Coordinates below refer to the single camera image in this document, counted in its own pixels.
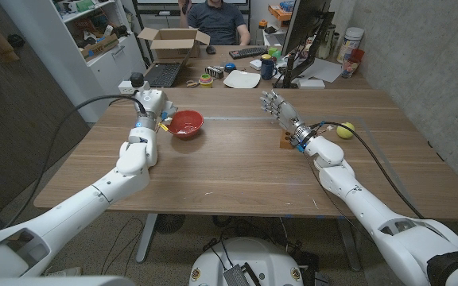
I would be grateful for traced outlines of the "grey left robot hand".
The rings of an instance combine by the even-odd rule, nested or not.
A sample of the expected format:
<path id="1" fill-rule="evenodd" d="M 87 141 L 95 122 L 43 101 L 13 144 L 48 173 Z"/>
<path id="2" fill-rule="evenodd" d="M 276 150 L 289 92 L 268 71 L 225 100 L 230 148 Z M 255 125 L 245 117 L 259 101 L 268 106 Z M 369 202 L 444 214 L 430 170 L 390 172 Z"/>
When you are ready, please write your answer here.
<path id="1" fill-rule="evenodd" d="M 167 118 L 172 118 L 177 112 L 177 107 L 164 91 L 150 89 L 139 91 L 134 96 L 144 107 L 145 113 L 140 111 L 139 105 L 135 104 L 138 117 L 135 126 L 156 129 L 157 125 Z"/>

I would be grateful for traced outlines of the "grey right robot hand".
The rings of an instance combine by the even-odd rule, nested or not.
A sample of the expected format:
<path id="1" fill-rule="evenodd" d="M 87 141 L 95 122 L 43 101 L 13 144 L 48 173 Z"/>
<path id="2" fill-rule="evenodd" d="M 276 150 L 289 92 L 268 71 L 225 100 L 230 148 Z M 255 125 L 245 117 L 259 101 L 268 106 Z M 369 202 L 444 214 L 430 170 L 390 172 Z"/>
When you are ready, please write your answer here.
<path id="1" fill-rule="evenodd" d="M 312 137 L 312 129 L 305 124 L 300 114 L 292 104 L 285 101 L 275 91 L 262 92 L 260 97 L 262 110 L 270 113 L 278 120 L 279 126 L 292 136 L 295 145 L 304 148 L 307 141 Z"/>

